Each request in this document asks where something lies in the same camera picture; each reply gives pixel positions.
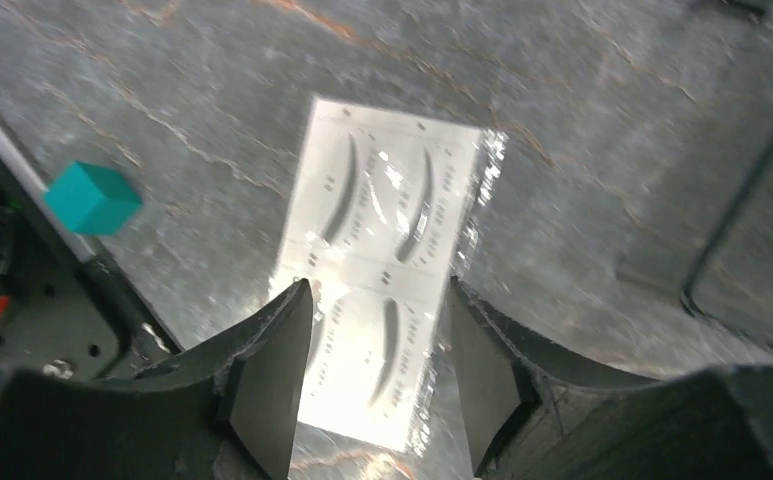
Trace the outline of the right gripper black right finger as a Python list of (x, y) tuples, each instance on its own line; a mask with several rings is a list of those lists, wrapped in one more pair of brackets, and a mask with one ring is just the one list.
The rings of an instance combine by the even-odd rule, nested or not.
[(461, 414), (480, 479), (773, 479), (773, 365), (669, 380), (584, 357), (452, 278)]

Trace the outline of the clear acrylic drawer organizer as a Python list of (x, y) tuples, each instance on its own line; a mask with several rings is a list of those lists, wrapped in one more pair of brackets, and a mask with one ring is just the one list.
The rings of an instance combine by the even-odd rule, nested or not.
[(773, 101), (734, 103), (661, 184), (619, 276), (773, 351)]

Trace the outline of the eyebrow stencil card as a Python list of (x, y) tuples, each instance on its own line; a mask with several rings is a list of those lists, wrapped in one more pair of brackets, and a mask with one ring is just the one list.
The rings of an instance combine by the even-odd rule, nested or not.
[(434, 383), (449, 277), (505, 157), (501, 131), (338, 100), (312, 102), (270, 285), (305, 279), (313, 331), (299, 419), (401, 451)]

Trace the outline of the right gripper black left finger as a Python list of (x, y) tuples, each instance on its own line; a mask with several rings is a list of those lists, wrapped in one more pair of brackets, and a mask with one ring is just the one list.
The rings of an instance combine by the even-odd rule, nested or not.
[(284, 479), (313, 320), (308, 281), (129, 378), (0, 366), (0, 479)]

